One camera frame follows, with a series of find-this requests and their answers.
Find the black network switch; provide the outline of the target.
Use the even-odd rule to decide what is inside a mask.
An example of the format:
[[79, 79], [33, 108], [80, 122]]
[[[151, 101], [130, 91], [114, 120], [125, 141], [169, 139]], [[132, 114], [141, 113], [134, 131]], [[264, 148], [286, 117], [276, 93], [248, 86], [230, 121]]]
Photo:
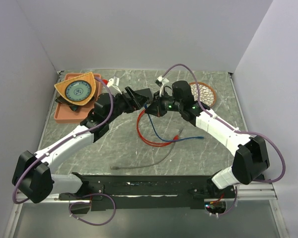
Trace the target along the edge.
[[149, 88], [140, 89], [135, 91], [137, 94], [140, 94], [142, 96], [148, 97], [147, 104], [151, 104], [153, 100], [152, 92]]

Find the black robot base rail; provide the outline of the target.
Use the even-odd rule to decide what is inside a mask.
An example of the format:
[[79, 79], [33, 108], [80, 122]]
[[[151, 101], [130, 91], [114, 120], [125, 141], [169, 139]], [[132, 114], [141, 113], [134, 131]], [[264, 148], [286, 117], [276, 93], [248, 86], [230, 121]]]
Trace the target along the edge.
[[91, 202], [92, 211], [147, 208], [204, 209], [206, 199], [234, 198], [233, 186], [222, 190], [208, 176], [78, 175], [77, 193], [65, 192], [60, 200]]

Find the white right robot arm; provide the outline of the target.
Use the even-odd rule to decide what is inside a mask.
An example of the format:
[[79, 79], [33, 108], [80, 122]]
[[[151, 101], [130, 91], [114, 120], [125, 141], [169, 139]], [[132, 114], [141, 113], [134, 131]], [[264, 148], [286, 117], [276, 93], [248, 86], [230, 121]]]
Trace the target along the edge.
[[160, 89], [154, 93], [146, 114], [162, 117], [168, 111], [179, 112], [185, 121], [207, 132], [234, 156], [231, 166], [208, 179], [207, 192], [211, 197], [219, 197], [228, 186], [250, 184], [269, 168], [267, 147], [262, 137], [241, 134], [238, 128], [224, 125], [210, 107], [195, 100], [188, 82], [173, 83], [171, 95], [164, 89], [169, 82], [167, 79], [159, 77], [155, 82]]

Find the floral patterned plate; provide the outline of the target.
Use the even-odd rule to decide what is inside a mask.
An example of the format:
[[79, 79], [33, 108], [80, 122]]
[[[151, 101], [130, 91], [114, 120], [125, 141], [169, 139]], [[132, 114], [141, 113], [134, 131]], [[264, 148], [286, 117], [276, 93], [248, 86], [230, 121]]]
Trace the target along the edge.
[[200, 91], [200, 101], [209, 107], [212, 107], [217, 99], [215, 90], [208, 84], [198, 82], [198, 87], [195, 82], [189, 83], [194, 99], [198, 99], [198, 90]]

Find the blue patterned round plate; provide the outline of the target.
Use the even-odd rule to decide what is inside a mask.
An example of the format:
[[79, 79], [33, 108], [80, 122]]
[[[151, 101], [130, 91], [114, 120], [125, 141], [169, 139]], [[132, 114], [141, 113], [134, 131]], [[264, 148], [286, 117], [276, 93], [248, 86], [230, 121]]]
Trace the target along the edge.
[[70, 83], [65, 89], [65, 96], [70, 101], [80, 102], [91, 94], [92, 87], [88, 82], [78, 80]]

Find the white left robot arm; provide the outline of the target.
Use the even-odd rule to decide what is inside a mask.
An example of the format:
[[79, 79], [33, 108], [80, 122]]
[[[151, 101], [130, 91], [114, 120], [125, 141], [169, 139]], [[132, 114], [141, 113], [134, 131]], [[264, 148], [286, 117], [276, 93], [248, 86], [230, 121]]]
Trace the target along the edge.
[[33, 203], [57, 193], [71, 193], [76, 199], [84, 199], [88, 195], [88, 183], [83, 177], [56, 175], [55, 170], [72, 154], [100, 139], [118, 116], [140, 110], [151, 99], [148, 88], [134, 91], [126, 87], [115, 96], [99, 95], [88, 116], [71, 133], [34, 154], [25, 151], [19, 156], [12, 178], [15, 189]]

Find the dark dish under basket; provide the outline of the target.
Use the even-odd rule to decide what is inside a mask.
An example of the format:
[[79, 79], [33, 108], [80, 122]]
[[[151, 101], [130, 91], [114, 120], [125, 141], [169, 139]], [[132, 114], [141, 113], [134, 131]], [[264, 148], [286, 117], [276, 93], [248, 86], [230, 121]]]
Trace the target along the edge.
[[68, 106], [73, 112], [76, 112], [79, 108], [78, 105], [69, 102], [67, 98], [62, 96], [59, 92], [56, 93], [55, 102]]

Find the woven triangular basket plate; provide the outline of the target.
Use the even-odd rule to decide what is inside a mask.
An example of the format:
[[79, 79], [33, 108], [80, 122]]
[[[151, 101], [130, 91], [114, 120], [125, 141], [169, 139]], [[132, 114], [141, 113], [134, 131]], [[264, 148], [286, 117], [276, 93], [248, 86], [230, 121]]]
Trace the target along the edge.
[[73, 77], [54, 85], [66, 102], [76, 106], [86, 105], [96, 91], [96, 80], [92, 72]]

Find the pink plastic tray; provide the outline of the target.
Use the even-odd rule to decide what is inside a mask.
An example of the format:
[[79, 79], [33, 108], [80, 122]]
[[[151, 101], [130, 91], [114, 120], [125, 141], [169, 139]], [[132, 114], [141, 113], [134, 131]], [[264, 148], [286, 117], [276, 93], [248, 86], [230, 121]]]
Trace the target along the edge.
[[87, 117], [101, 93], [101, 75], [68, 73], [65, 80], [54, 85], [57, 107], [54, 119], [57, 123], [79, 123]]

